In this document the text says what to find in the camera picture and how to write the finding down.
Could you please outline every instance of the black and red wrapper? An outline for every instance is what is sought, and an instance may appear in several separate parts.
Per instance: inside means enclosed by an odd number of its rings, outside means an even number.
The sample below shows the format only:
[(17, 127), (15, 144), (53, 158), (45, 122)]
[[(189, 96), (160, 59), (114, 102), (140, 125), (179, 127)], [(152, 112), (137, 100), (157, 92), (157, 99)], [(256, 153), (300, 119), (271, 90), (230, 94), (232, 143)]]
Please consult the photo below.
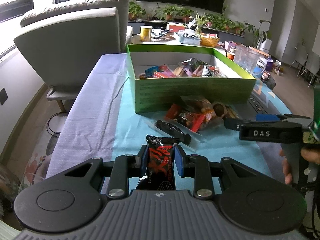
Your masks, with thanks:
[(177, 138), (147, 135), (148, 166), (146, 175), (139, 180), (136, 189), (175, 190), (173, 173), (174, 147)]

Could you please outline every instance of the orange basket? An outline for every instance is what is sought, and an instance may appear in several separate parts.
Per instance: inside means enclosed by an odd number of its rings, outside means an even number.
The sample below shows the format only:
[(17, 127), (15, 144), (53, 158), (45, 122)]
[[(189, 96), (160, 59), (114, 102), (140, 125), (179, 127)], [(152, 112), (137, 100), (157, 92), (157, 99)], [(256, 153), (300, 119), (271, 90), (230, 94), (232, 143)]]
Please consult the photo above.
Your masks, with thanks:
[(208, 46), (208, 47), (215, 47), (217, 46), (220, 38), (205, 38), (205, 37), (202, 37), (200, 36), (200, 39), (201, 39), (201, 42), (200, 42), (200, 45), (202, 46)]

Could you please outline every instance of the wall outlet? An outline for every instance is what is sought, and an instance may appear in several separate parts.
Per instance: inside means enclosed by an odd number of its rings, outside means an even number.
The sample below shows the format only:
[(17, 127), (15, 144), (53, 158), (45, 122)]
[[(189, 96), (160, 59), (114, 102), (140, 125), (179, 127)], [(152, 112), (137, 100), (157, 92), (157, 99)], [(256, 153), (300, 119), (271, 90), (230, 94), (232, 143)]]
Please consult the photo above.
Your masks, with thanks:
[(3, 88), (0, 91), (0, 104), (3, 105), (5, 101), (7, 101), (8, 99), (8, 95), (7, 92), (5, 91), (5, 89)]

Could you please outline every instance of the chair backrest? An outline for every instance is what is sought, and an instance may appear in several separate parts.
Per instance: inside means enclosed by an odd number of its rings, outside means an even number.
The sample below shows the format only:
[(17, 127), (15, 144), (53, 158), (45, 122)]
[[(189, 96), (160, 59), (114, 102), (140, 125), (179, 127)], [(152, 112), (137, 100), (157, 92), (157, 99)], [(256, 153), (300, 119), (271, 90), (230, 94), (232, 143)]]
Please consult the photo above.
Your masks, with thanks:
[(303, 66), (307, 61), (307, 49), (305, 46), (302, 46), (301, 43), (297, 45), (297, 54), (295, 60)]
[(316, 74), (320, 69), (320, 57), (313, 51), (309, 53), (306, 69), (312, 74)]
[(66, 13), (22, 30), (14, 43), (48, 86), (82, 86), (103, 54), (120, 53), (117, 8)]
[(121, 51), (125, 51), (125, 39), (128, 26), (128, 10), (129, 0), (71, 0), (52, 4), (46, 8), (33, 9), (26, 12), (21, 21), (20, 26), (25, 27), (29, 24), (41, 21), (53, 16), (98, 8), (116, 7), (119, 14), (119, 34)]

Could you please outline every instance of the purple container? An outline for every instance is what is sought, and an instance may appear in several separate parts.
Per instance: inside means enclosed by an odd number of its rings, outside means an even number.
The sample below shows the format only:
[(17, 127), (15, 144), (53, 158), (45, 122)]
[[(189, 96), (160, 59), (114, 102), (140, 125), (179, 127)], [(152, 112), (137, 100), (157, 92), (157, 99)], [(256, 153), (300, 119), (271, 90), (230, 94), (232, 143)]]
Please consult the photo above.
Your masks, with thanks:
[(266, 71), (272, 71), (273, 60), (268, 59), (268, 63), (266, 65)]

